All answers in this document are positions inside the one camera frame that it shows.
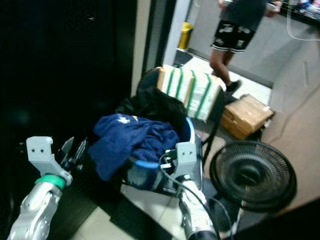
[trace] cable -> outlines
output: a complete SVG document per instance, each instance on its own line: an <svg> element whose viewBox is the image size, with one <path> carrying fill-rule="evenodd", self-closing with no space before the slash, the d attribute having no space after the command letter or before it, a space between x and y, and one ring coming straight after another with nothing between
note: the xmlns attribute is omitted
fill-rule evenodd
<svg viewBox="0 0 320 240"><path fill-rule="evenodd" d="M194 192L192 191L189 187L183 185L181 182L177 181L176 179L174 179L173 177L171 177L163 168L161 168L161 161L163 159L163 157L165 157L166 155L162 155L159 159L159 166L160 166L160 171L163 173L163 175L165 175L169 180L171 180L173 183L177 184L179 187L188 190L190 193L192 193L193 196L195 196L195 198L200 202L200 204L203 206L204 210L207 212L207 214L209 215L209 218L212 221L212 224L215 228L215 231L217 232L217 237L220 240L220 235L219 235L219 231L217 231L217 228L215 227L215 221L214 221L214 217L212 216L210 210L208 209L208 207L202 202L202 200L200 199L200 197ZM234 235L232 232L232 223L231 223L231 219L230 216L228 214L228 211L226 210L225 206L219 202L217 199L214 198L210 198L211 200L215 201L216 203L218 203L220 205L220 207L223 209L226 218L228 219L229 225L230 225L230 240L234 240Z"/></svg>
<svg viewBox="0 0 320 240"><path fill-rule="evenodd" d="M302 38L297 38L293 36L291 32L291 12L292 12L293 4L290 4L291 2L292 0L288 1L288 9L286 11L286 30L289 36L292 37L293 39L300 40L300 41L320 41L320 39L302 39Z"/></svg>

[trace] t-shirt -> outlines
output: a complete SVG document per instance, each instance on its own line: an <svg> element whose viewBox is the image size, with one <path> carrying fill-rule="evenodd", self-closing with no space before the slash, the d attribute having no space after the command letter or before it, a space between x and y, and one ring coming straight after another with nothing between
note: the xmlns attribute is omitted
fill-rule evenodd
<svg viewBox="0 0 320 240"><path fill-rule="evenodd" d="M220 18L256 31L270 0L233 0L222 10Z"/></svg>

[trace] person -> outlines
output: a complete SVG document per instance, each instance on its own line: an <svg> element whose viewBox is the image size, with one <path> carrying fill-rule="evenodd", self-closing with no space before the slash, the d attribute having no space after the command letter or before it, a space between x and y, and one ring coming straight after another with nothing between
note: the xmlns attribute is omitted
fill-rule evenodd
<svg viewBox="0 0 320 240"><path fill-rule="evenodd" d="M269 6L270 0L217 0L222 9L220 22L211 44L210 67L212 74L221 78L226 85L226 92L233 94L241 81L231 81L228 64L235 53L244 52L255 35L263 18L274 17L280 12L282 1L275 1L275 7Z"/></svg>

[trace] black cable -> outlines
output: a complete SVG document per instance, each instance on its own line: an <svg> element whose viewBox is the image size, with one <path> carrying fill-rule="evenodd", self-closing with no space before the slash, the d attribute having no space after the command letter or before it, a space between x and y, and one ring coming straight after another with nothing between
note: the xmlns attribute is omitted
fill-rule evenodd
<svg viewBox="0 0 320 240"><path fill-rule="evenodd" d="M202 202L202 200L200 199L200 197L199 197L194 191L192 191L189 187L183 185L181 182L179 182L179 181L177 181L176 179L174 179L173 177L171 177L163 168L161 168L161 161L162 161L163 157L165 157L165 156L166 156L166 155L164 154L164 155L162 155L162 156L160 157L160 159L159 159L160 171L161 171L169 180L171 180L173 183L177 184L177 185L180 186L181 188L184 188L184 189L188 190L190 193L192 193L192 195L195 196L195 198L196 198L196 199L200 202L200 204L203 206L204 210L208 213L209 218L210 218L210 220L211 220L211 222L212 222L212 224L213 224L213 227L214 227L214 229L215 229L215 231L216 231L216 235L217 235L218 240L221 240L221 239L220 239L220 235L219 235L219 231L218 231L217 228L215 227L214 217L212 216L211 211L209 210L209 208ZM233 236L233 233L232 233L232 223L231 223L231 219L230 219L230 216L229 216L229 214L228 214L225 206L224 206L221 202L219 202L217 199L211 198L211 200L213 200L213 201L215 201L216 203L218 203L218 204L220 205L220 207L223 209L223 211L224 211L224 213L225 213L225 215L226 215L226 217L227 217L227 219L228 219L229 225L230 225L230 232L231 232L231 234L230 234L230 240L234 240L234 236Z"/></svg>

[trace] green ring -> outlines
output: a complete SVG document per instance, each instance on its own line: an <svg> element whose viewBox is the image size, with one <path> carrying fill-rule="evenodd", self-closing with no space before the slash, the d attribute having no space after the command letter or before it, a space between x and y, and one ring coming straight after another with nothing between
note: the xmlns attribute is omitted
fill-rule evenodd
<svg viewBox="0 0 320 240"><path fill-rule="evenodd" d="M46 174L40 178L38 178L34 184L41 183L41 182L46 182L46 183L51 183L53 185L56 185L58 188L61 190L64 188L66 185L66 180L64 180L60 176L52 175L52 174Z"/></svg>

